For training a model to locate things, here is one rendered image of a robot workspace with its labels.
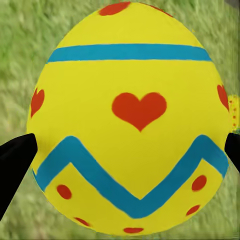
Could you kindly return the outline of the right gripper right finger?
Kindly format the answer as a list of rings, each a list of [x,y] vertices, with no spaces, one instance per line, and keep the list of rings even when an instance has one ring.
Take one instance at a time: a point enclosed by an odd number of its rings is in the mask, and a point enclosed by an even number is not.
[[[240,172],[240,134],[229,133],[224,150]]]

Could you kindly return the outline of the easter egg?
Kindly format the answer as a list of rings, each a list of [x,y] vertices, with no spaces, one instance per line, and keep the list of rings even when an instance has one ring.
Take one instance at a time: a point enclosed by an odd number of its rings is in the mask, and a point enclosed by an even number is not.
[[[143,236],[192,218],[228,170],[228,96],[197,38],[139,2],[80,21],[47,60],[26,133],[34,178],[71,221]]]
[[[240,131],[240,95],[229,95],[233,132]]]

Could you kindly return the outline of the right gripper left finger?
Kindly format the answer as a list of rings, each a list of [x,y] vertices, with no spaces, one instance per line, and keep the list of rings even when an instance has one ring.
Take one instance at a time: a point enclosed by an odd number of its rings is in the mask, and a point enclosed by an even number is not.
[[[0,221],[37,152],[34,133],[0,146]]]

